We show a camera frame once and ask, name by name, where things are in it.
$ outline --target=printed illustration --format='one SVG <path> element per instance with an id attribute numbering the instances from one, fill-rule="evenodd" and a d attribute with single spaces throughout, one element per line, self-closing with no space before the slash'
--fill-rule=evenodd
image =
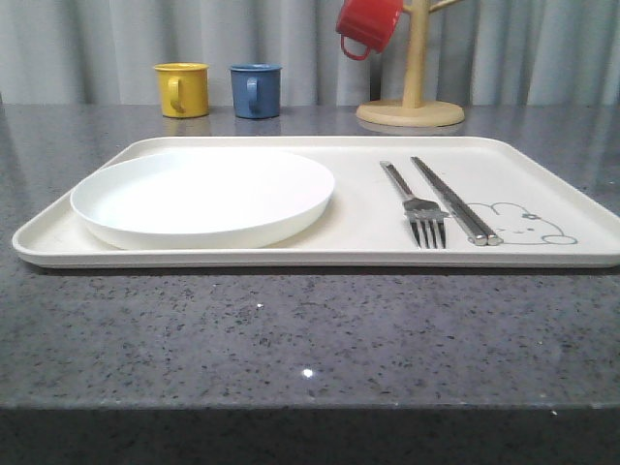
<path id="1" fill-rule="evenodd" d="M 524 206 L 508 201 L 493 204 L 468 203 L 480 217 L 488 217 L 488 210 L 500 218 L 491 223 L 497 225 L 495 232 L 504 239 L 505 244 L 512 245 L 575 245 L 578 240 L 566 235 L 562 229 L 532 213 Z"/>

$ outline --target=gray granite countertop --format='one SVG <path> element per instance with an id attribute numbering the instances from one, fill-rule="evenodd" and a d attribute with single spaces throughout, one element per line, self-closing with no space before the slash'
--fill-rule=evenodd
<path id="1" fill-rule="evenodd" d="M 250 121 L 231 108 L 172 120 L 150 106 L 0 106 L 2 411 L 617 409 L 617 267 L 49 270 L 11 246 L 88 173 L 160 136 L 494 138 L 620 213 L 618 108 L 466 115 L 398 130 L 362 126 L 354 108 Z"/>

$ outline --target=gray curtain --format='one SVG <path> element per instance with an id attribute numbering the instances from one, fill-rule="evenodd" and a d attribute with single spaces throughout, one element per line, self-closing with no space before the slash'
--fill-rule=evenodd
<path id="1" fill-rule="evenodd" d="M 387 49 L 346 58 L 342 0 L 0 0 L 6 104 L 156 104 L 152 66 L 210 65 L 211 105 L 232 104 L 228 67 L 283 66 L 282 102 L 400 98 L 409 18 Z M 617 105 L 620 0 L 463 0 L 431 16 L 424 93 L 460 105 Z"/>

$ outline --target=mug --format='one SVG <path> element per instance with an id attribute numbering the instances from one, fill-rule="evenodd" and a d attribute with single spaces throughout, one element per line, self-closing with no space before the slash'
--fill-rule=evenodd
<path id="1" fill-rule="evenodd" d="M 207 68 L 203 63 L 163 63 L 153 67 L 164 116 L 193 118 L 209 114 Z"/>
<path id="2" fill-rule="evenodd" d="M 280 114 L 280 65 L 249 63 L 231 66 L 232 104 L 241 118 Z"/>
<path id="3" fill-rule="evenodd" d="M 349 58 L 364 60 L 373 49 L 382 52 L 396 29 L 403 10 L 403 0 L 345 0 L 336 22 L 340 47 Z M 366 46 L 362 55 L 351 53 L 345 47 L 345 37 Z"/>

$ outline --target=mug handle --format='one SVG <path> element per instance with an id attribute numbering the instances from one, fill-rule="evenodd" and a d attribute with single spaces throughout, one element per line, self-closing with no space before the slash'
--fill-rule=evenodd
<path id="1" fill-rule="evenodd" d="M 347 48 L 345 47 L 345 36 L 343 35 L 340 35 L 340 48 L 342 48 L 342 51 L 345 52 L 345 55 L 347 55 L 352 60 L 357 60 L 357 61 L 365 60 L 366 58 L 368 58 L 368 55 L 370 54 L 369 46 L 366 47 L 366 51 L 362 55 L 355 55 L 354 53 L 349 52 Z"/>
<path id="2" fill-rule="evenodd" d="M 185 111 L 185 108 L 181 106 L 180 87 L 181 87 L 181 82 L 178 77 L 171 77 L 168 80 L 168 92 L 170 94 L 170 104 L 175 110 L 179 112 L 183 112 Z"/>
<path id="3" fill-rule="evenodd" d="M 250 111 L 256 113 L 259 111 L 259 80 L 255 77 L 248 77 L 247 88 Z"/>

